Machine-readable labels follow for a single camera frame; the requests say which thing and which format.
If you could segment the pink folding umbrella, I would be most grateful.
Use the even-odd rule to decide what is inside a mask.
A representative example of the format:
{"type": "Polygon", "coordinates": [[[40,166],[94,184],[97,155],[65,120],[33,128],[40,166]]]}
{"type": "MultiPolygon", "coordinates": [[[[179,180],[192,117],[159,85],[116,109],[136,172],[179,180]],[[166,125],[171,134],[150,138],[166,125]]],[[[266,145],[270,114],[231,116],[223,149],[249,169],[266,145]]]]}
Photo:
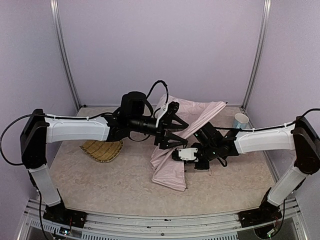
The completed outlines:
{"type": "MultiPolygon", "coordinates": [[[[195,102],[171,95],[169,97],[163,95],[157,107],[162,107],[166,100],[169,103],[179,103],[179,109],[176,114],[188,123],[188,127],[175,134],[185,140],[210,122],[227,105],[224,101],[195,102]]],[[[154,149],[150,159],[154,171],[151,181],[175,191],[184,192],[187,188],[184,163],[173,160],[173,151],[173,148],[163,150],[156,147],[154,149]]]]}

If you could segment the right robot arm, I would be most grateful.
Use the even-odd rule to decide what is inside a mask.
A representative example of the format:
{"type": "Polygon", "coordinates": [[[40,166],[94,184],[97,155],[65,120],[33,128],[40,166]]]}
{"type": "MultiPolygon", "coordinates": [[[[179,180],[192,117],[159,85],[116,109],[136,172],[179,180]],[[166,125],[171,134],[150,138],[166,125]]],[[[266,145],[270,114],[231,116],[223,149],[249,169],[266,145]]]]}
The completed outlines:
{"type": "Polygon", "coordinates": [[[260,225],[281,218],[280,205],[305,181],[320,170],[320,138],[304,116],[278,126],[228,128],[225,135],[210,122],[201,127],[191,145],[195,168],[206,170],[212,160],[226,166],[228,157],[275,150],[295,151],[295,161],[275,185],[267,190],[259,207],[239,212],[242,227],[260,225]]]}

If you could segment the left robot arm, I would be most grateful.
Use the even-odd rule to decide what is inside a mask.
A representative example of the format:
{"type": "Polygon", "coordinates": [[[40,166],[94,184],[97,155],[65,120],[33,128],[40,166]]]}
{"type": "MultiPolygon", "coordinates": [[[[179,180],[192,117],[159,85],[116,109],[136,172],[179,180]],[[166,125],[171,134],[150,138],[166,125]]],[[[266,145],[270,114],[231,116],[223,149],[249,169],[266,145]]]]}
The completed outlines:
{"type": "Polygon", "coordinates": [[[44,219],[69,227],[83,228],[87,213],[65,207],[54,187],[46,159],[46,145],[61,141],[94,140],[117,142],[128,138],[131,132],[154,136],[154,145],[162,150],[187,144],[175,135],[189,125],[177,116],[179,103],[165,103],[157,118],[144,115],[145,106],[152,106],[147,96],[132,91],[122,96],[120,107],[112,113],[89,117],[69,117],[45,114],[35,109],[21,135],[22,164],[28,171],[31,183],[45,202],[44,219]]]}

